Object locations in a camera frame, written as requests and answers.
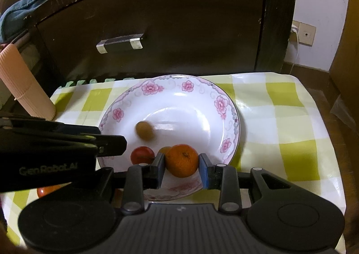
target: blue gripper pad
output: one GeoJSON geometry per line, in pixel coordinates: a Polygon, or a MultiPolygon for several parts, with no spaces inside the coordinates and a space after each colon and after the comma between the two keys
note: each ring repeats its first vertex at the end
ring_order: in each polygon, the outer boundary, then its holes
{"type": "Polygon", "coordinates": [[[200,161],[199,166],[198,166],[198,171],[200,173],[203,189],[208,189],[208,186],[209,186],[208,167],[207,167],[206,162],[204,161],[204,159],[201,156],[199,156],[198,158],[200,161]]]}

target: yellow fruit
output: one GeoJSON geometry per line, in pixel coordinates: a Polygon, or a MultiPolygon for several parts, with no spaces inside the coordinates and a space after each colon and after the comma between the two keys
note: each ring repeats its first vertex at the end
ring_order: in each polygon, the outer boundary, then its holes
{"type": "Polygon", "coordinates": [[[151,141],[155,138],[153,127],[149,122],[138,122],[136,124],[135,131],[139,138],[144,141],[151,141]]]}
{"type": "Polygon", "coordinates": [[[161,149],[159,149],[159,153],[162,153],[162,154],[167,154],[167,152],[171,149],[172,147],[163,147],[161,149]]]}
{"type": "Polygon", "coordinates": [[[198,169],[198,153],[189,145],[174,145],[166,154],[166,168],[172,175],[184,178],[198,169]]]}

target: cherry tomato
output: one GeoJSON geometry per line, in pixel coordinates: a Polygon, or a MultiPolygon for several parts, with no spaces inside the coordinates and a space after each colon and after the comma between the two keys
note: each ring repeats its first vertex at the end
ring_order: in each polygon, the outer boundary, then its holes
{"type": "Polygon", "coordinates": [[[135,148],[131,153],[132,164],[147,163],[151,164],[155,159],[155,153],[149,147],[135,148]]]}
{"type": "Polygon", "coordinates": [[[56,190],[58,190],[59,188],[61,188],[61,185],[53,185],[53,186],[47,186],[47,187],[39,187],[37,189],[37,196],[43,197],[45,195],[50,194],[51,192],[54,192],[56,190]]]}

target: dark wooden cabinet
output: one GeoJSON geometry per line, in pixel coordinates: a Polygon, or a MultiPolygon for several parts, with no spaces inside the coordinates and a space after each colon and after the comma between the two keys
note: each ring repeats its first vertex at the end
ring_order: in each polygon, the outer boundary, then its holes
{"type": "Polygon", "coordinates": [[[295,0],[49,0],[28,19],[58,82],[279,71],[295,0]],[[142,49],[96,44],[143,34],[142,49]]]}

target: drawer handle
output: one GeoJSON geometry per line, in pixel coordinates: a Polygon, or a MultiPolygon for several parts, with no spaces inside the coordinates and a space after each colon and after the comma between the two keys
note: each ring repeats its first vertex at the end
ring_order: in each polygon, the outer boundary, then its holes
{"type": "Polygon", "coordinates": [[[108,52],[121,52],[132,49],[142,49],[142,36],[143,33],[104,39],[96,45],[96,48],[100,54],[106,54],[108,52]]]}

